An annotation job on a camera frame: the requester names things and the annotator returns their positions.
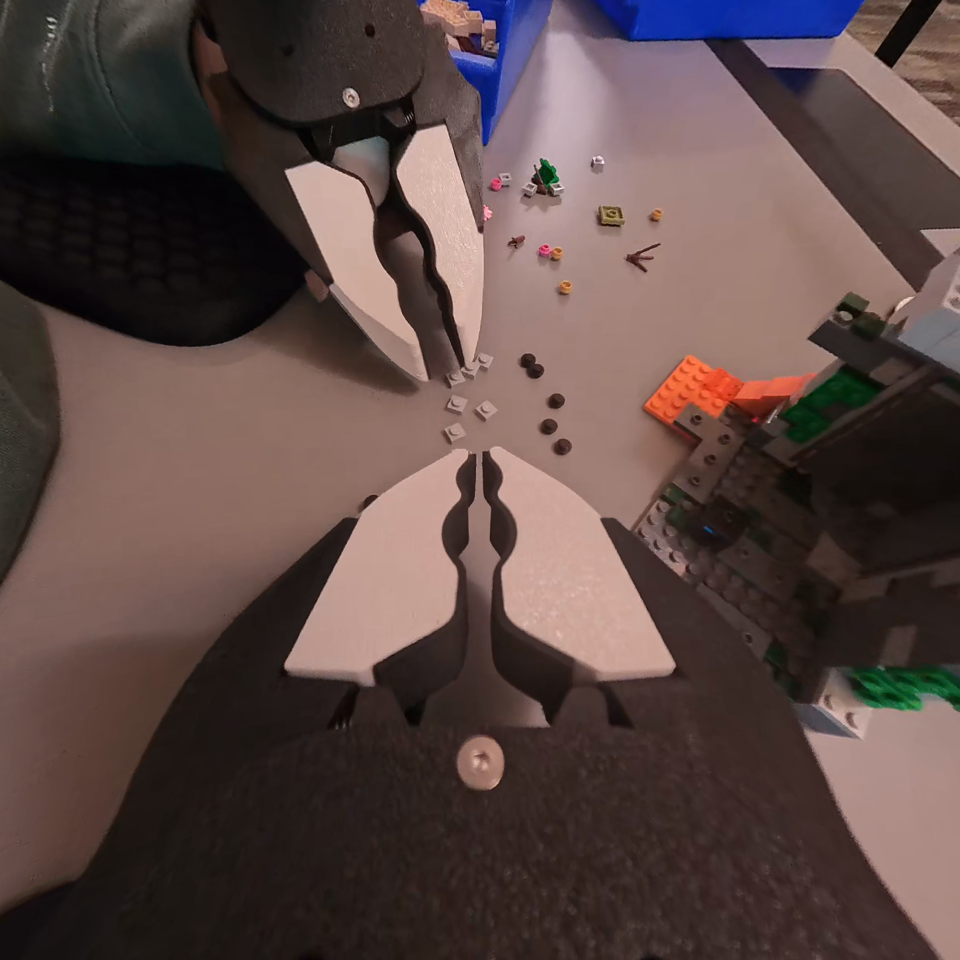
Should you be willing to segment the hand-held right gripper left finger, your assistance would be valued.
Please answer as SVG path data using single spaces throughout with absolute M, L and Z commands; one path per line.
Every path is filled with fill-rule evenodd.
M 285 660 L 295 678 L 390 690 L 403 710 L 466 659 L 476 457 L 455 449 L 360 514 Z

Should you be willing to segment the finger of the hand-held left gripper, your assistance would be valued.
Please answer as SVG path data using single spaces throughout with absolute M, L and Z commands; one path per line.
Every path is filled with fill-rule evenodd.
M 377 250 L 377 209 L 366 183 L 312 160 L 285 172 L 325 267 L 324 281 L 343 311 L 394 366 L 419 382 L 428 373 L 421 343 L 405 318 L 399 290 Z
M 388 212 L 398 234 L 382 241 L 380 253 L 397 286 L 401 317 L 429 370 L 455 359 L 475 367 L 484 236 L 446 124 L 421 126 L 399 146 L 390 188 Z

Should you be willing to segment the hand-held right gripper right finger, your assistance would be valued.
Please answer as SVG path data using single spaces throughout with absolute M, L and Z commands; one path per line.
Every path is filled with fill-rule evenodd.
M 604 518 L 503 447 L 484 452 L 495 669 L 551 724 L 571 690 L 670 677 L 676 662 Z

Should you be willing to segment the cluster of grey square plates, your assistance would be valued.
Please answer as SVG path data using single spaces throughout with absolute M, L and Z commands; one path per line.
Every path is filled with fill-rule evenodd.
M 443 412 L 453 420 L 441 428 L 441 434 L 451 447 L 467 438 L 466 417 L 486 424 L 498 415 L 499 407 L 491 399 L 482 397 L 473 401 L 463 392 L 476 378 L 489 373 L 494 362 L 493 354 L 480 352 L 473 361 L 451 368 L 444 374 L 443 380 L 450 393 L 444 403 Z

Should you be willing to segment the cluster of black round plates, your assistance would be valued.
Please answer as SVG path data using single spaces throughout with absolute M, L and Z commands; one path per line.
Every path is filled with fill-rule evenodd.
M 531 352 L 524 352 L 518 358 L 518 366 L 522 369 L 525 376 L 533 381 L 543 379 L 546 374 L 546 368 L 539 358 Z M 543 400 L 544 416 L 536 424 L 536 433 L 541 438 L 549 441 L 550 449 L 557 457 L 566 457 L 572 451 L 572 441 L 563 436 L 560 431 L 560 424 L 557 415 L 561 412 L 567 403 L 566 396 L 557 390 L 551 391 L 545 395 Z

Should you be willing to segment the grey desk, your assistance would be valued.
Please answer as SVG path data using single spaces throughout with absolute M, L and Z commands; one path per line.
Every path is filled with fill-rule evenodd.
M 858 271 L 897 271 L 706 42 L 554 12 L 483 146 L 494 362 L 462 392 L 499 413 L 464 440 L 442 434 L 457 359 L 421 348 L 413 379 L 306 283 L 201 347 L 25 295 L 60 405 L 2 590 L 2 909 L 55 895 L 25 958 L 936 958 L 765 664 L 622 522 L 682 454 L 641 407 L 685 342 L 762 365 Z M 325 281 L 285 175 L 312 160 L 214 87 L 230 176 Z M 540 158 L 562 197 L 522 196 Z M 625 261 L 655 243 L 649 272 Z M 565 457 L 536 429 L 554 391 Z M 492 448 L 604 519 L 672 676 L 578 686 L 551 724 L 499 676 Z M 403 709 L 288 675 L 360 515 L 453 450 L 476 457 L 458 678 Z

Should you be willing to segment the pile of tan bricks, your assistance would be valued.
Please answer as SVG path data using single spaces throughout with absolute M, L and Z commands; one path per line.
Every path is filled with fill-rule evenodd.
M 497 59 L 498 25 L 467 1 L 423 1 L 418 3 L 424 22 L 438 26 L 450 52 Z

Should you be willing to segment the blue plastic bin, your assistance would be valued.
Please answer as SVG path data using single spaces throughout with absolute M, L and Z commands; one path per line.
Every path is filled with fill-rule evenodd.
M 831 39 L 861 1 L 598 1 L 633 42 Z
M 428 27 L 423 82 L 413 95 L 418 131 L 448 126 L 456 145 L 488 144 L 546 27 L 550 1 L 457 2 L 496 28 L 498 54 L 450 51 Z

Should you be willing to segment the grey green brick castle model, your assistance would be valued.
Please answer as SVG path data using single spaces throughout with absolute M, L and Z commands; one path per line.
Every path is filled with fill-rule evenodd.
M 885 314 L 845 294 L 816 373 L 685 355 L 644 411 L 690 444 L 633 526 L 813 730 L 959 708 L 959 251 Z

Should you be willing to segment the grey table with dark edge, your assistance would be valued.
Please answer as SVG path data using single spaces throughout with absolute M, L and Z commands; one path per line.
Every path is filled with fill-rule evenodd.
M 742 39 L 706 46 L 913 292 L 958 229 L 959 179 L 838 68 L 768 66 Z

